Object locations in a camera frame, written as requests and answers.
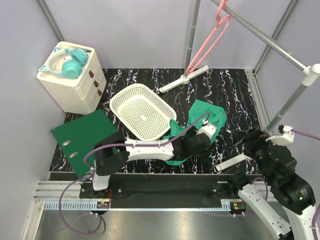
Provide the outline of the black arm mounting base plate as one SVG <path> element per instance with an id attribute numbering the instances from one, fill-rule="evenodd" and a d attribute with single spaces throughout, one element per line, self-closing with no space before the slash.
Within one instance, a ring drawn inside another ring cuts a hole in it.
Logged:
<path id="1" fill-rule="evenodd" d="M 111 198 L 112 209 L 210 209 L 224 208 L 222 200 L 241 198 L 228 185 L 230 175 L 116 173 L 105 190 L 90 182 L 80 188 L 81 199 Z"/>

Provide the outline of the pink plastic hanger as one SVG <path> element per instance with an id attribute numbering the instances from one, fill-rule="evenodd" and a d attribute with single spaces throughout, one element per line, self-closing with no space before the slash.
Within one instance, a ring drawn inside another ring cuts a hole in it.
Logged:
<path id="1" fill-rule="evenodd" d="M 222 36 L 226 32 L 226 30 L 230 24 L 232 16 L 230 14 L 228 14 L 225 17 L 222 17 L 221 11 L 222 11 L 223 7 L 226 6 L 227 2 L 228 2 L 228 0 L 222 0 L 220 2 L 219 6 L 218 6 L 218 10 L 216 12 L 216 16 L 215 16 L 215 21 L 216 21 L 215 26 L 214 26 L 213 30 L 211 31 L 211 33 L 206 38 L 206 40 L 203 42 L 203 44 L 201 45 L 201 47 L 199 48 L 199 50 L 197 51 L 197 53 L 195 54 L 195 56 L 193 57 L 191 62 L 189 63 L 189 65 L 187 67 L 187 74 L 188 75 L 193 73 L 198 68 L 198 66 L 205 60 L 205 58 L 208 56 L 208 54 L 212 51 L 212 49 L 215 47 L 215 45 L 219 42 L 219 40 L 222 38 Z M 201 53 L 205 50 L 207 45 L 210 43 L 210 40 L 212 39 L 212 37 L 215 35 L 215 33 L 221 27 L 224 27 L 223 30 L 220 32 L 220 34 L 214 40 L 212 45 L 206 50 L 206 52 L 203 54 L 203 56 L 201 58 L 199 58 Z"/>

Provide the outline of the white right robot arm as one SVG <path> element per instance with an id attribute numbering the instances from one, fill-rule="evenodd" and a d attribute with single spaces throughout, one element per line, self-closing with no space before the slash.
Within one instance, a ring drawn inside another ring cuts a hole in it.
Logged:
<path id="1" fill-rule="evenodd" d="M 243 172 L 227 180 L 228 195 L 243 199 L 275 240 L 318 240 L 320 208 L 316 206 L 311 185 L 295 172 L 297 160 L 287 148 L 296 131 L 288 125 L 280 125 L 278 131 L 279 135 L 270 136 L 259 128 L 234 130 L 233 145 L 243 145 L 243 154 L 255 160 L 262 180 L 270 187 L 289 222 L 282 221 L 265 199 L 259 199 L 253 182 Z"/>

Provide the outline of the green tank top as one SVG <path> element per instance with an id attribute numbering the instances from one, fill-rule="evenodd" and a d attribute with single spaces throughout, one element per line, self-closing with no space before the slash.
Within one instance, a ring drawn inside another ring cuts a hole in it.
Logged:
<path id="1" fill-rule="evenodd" d="M 227 114 L 223 107 L 216 106 L 210 104 L 205 101 L 196 100 L 189 112 L 188 112 L 188 122 L 185 127 L 178 125 L 178 123 L 171 119 L 169 121 L 170 125 L 170 133 L 163 137 L 163 139 L 170 139 L 182 133 L 186 128 L 188 128 L 191 124 L 193 124 L 202 114 L 210 113 L 208 118 L 208 122 L 213 124 L 216 127 L 216 131 L 211 138 L 211 145 L 207 147 L 204 151 L 202 151 L 199 155 L 199 158 L 208 158 L 211 156 L 211 147 L 215 142 L 217 135 L 219 134 L 220 130 L 225 126 L 227 120 Z"/>

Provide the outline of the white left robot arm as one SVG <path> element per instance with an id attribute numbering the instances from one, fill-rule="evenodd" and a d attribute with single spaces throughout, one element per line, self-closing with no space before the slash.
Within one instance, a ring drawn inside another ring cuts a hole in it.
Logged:
<path id="1" fill-rule="evenodd" d="M 157 141 L 134 140 L 114 133 L 94 147 L 90 192 L 97 198 L 103 198 L 108 193 L 111 175 L 127 162 L 155 159 L 168 163 L 198 156 L 211 146 L 215 132 L 216 129 L 209 125 L 199 130 L 192 127 L 185 135 Z"/>

